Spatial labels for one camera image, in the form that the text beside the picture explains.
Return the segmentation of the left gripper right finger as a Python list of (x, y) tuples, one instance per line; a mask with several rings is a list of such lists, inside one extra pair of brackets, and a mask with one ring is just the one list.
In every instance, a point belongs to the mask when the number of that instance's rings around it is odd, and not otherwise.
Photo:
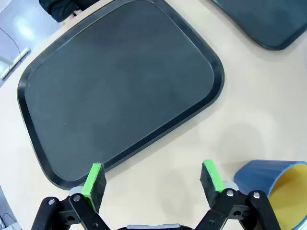
[(238, 220), (244, 230), (281, 228), (263, 191), (251, 191), (245, 195), (226, 188), (212, 160), (203, 161), (200, 182), (210, 209), (195, 229), (221, 230), (229, 219)]

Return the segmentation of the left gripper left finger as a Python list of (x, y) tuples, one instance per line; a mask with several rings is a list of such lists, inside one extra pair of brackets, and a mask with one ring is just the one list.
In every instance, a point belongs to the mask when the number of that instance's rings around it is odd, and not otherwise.
[(67, 196), (64, 200), (46, 197), (42, 200), (32, 224), (33, 230), (68, 230), (81, 224), (85, 230), (108, 230), (99, 216), (106, 187), (104, 166), (94, 163), (82, 191)]

